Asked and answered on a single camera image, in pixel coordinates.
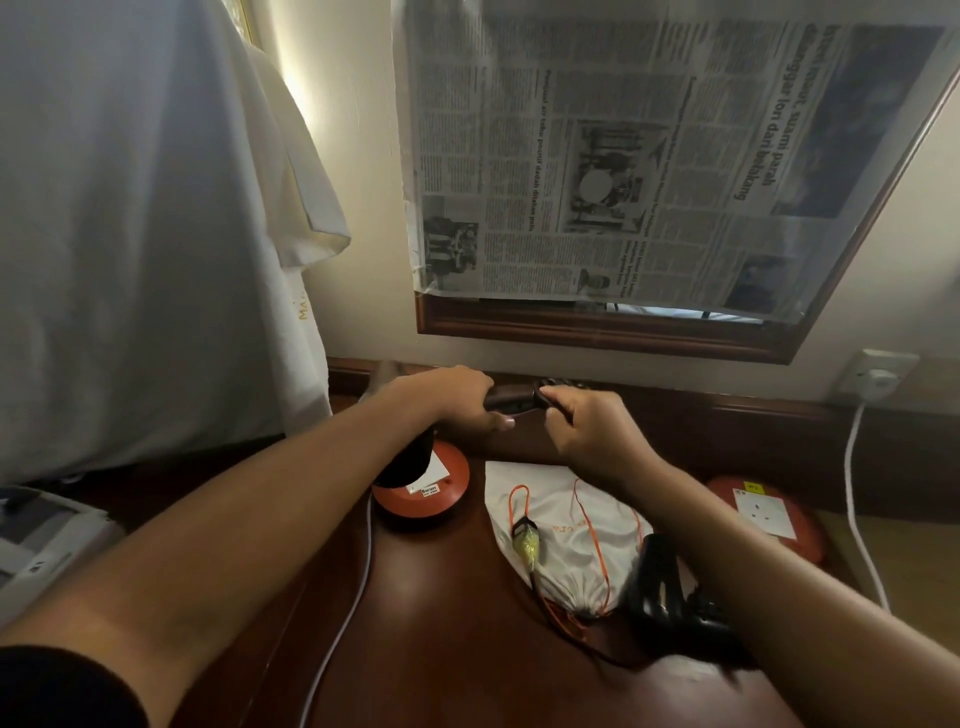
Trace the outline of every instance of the white drawstring bag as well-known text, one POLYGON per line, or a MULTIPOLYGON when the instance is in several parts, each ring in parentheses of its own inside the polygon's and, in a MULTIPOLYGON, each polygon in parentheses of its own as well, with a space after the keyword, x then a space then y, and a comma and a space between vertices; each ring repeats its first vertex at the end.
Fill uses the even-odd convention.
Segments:
POLYGON ((500 551, 528 585, 512 532, 524 515, 537 525, 543 595, 572 615, 602 617, 619 604, 653 532, 634 509, 569 468, 488 462, 484 501, 500 551))

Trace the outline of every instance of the person's hand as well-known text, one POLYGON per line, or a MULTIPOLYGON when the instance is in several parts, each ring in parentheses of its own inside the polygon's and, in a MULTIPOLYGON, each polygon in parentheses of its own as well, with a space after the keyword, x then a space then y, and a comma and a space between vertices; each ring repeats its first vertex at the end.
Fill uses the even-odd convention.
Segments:
POLYGON ((573 416, 571 425, 551 407, 546 429, 566 464, 590 485, 623 500, 629 481, 662 462, 616 393, 563 386, 540 391, 573 416))
POLYGON ((434 406, 436 421, 459 433, 484 434, 511 429, 515 424, 506 415, 484 409, 483 400, 493 387, 493 380, 475 369, 431 369, 401 377, 396 383, 416 389, 414 396, 426 398, 434 406))

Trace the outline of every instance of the white t-shirt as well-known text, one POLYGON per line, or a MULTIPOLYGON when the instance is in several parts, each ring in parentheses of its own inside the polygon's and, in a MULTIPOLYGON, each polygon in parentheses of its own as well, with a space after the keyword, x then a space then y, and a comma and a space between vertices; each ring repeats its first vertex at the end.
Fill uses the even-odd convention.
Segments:
POLYGON ((219 0, 0 10, 0 482, 329 414, 303 266, 348 230, 219 0))

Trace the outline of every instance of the white power cable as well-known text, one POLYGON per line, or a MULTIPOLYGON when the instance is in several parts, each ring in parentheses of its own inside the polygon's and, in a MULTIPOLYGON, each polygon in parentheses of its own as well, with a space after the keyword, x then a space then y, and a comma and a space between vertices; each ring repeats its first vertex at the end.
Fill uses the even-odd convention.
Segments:
POLYGON ((360 579, 357 596, 353 598, 353 606, 351 606, 350 611, 347 612, 347 618, 344 619, 344 623, 340 625, 340 631, 337 632, 337 636, 333 638, 333 644, 326 651, 324 661, 320 663, 320 669, 318 669, 317 674, 314 675, 313 684, 310 686, 310 692, 307 694, 306 701, 303 703, 303 711, 300 713, 300 728, 306 728, 307 720, 310 718, 310 709, 313 707, 313 699, 317 695, 317 688, 320 686, 320 681, 324 677, 326 666, 330 662, 330 658, 333 657, 333 652, 337 649, 340 638, 343 637, 344 632, 347 631, 350 620, 353 619, 353 613, 357 611, 357 604, 360 603, 360 597, 363 596, 364 590, 367 589, 367 580, 370 578, 370 564, 373 558, 372 512, 373 494, 370 494, 367 498, 367 563, 363 568, 363 577, 360 579))
POLYGON ((853 425, 850 428, 850 439, 847 440, 847 450, 843 456, 843 476, 847 489, 847 523, 850 524, 850 531, 853 533, 853 540, 856 541, 856 547, 860 551, 867 564, 867 571, 870 572, 870 578, 873 579, 876 595, 880 599, 880 606, 887 612, 890 611, 890 602, 887 600, 886 590, 883 588, 883 582, 880 580, 880 574, 876 570, 874 560, 870 558, 870 551, 867 545, 863 543, 863 537, 860 535, 860 529, 856 527, 856 511, 853 508, 853 474, 851 462, 853 459, 853 443, 856 442, 856 433, 860 430, 860 420, 863 418, 863 409, 867 406, 866 402, 861 402, 853 415, 853 425))

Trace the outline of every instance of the window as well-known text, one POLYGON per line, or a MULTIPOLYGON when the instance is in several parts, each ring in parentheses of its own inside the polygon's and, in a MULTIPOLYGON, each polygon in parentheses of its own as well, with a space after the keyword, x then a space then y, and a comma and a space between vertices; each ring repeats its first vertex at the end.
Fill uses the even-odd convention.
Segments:
POLYGON ((788 364, 957 83, 960 12, 628 15, 403 14, 419 331, 788 364))

